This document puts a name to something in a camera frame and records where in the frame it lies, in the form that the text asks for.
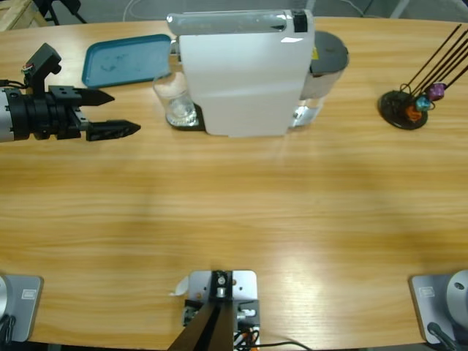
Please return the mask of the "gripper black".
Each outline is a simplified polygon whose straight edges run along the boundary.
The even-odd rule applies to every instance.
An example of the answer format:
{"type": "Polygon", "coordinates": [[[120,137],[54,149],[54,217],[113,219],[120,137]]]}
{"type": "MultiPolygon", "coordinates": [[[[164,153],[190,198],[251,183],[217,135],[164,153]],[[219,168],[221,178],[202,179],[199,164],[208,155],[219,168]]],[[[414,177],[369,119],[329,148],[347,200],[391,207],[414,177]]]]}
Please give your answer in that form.
{"type": "Polygon", "coordinates": [[[79,138],[86,132],[87,141],[112,140],[133,135],[141,125],[127,120],[91,122],[81,113],[81,106],[100,106],[115,99],[100,90],[74,86],[49,86],[49,92],[38,97],[9,93],[9,136],[14,141],[33,135],[47,140],[79,138]]]}

